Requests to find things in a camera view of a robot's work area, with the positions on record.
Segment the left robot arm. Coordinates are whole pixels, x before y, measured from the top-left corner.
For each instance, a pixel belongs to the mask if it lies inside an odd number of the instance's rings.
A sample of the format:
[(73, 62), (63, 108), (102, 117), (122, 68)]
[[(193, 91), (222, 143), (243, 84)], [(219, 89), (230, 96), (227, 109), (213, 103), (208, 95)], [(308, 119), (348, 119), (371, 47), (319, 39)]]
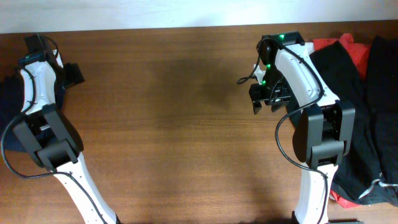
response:
[(84, 82), (75, 63), (63, 63), (57, 43), (34, 34), (25, 38), (26, 56), (18, 61), (24, 84), (21, 112), (6, 126), (44, 174), (54, 176), (68, 192), (85, 223), (119, 223), (101, 196), (86, 166), (83, 141), (62, 113), (66, 89)]

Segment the navy blue shorts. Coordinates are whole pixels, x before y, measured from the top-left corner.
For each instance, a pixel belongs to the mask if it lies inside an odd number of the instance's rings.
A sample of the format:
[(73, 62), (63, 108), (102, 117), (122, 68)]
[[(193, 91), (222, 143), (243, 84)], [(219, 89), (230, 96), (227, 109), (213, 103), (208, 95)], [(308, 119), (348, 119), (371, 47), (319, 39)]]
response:
[[(20, 75), (13, 74), (6, 76), (1, 81), (1, 134), (5, 127), (10, 123), (11, 119), (18, 115), (24, 103), (24, 82)], [(58, 109), (62, 109), (66, 88), (55, 95), (56, 105)], [(54, 137), (49, 130), (41, 132), (36, 136), (38, 142), (48, 143), (54, 141)], [(12, 130), (8, 131), (4, 140), (4, 149), (8, 151), (26, 152), (22, 144), (16, 138)]]

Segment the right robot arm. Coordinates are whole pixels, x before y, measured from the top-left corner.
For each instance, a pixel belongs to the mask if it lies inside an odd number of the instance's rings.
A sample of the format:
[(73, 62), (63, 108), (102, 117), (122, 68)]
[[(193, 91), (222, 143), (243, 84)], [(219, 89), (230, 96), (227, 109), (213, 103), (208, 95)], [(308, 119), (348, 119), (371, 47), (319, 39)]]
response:
[(273, 111), (296, 103), (277, 123), (276, 144), (282, 123), (298, 117), (292, 136), (296, 160), (282, 155), (302, 171), (300, 196), (292, 223), (328, 223), (327, 205), (333, 177), (349, 152), (355, 108), (342, 101), (322, 79), (311, 61), (313, 43), (298, 32), (263, 35), (256, 47), (258, 58), (250, 78), (253, 112), (263, 105)]

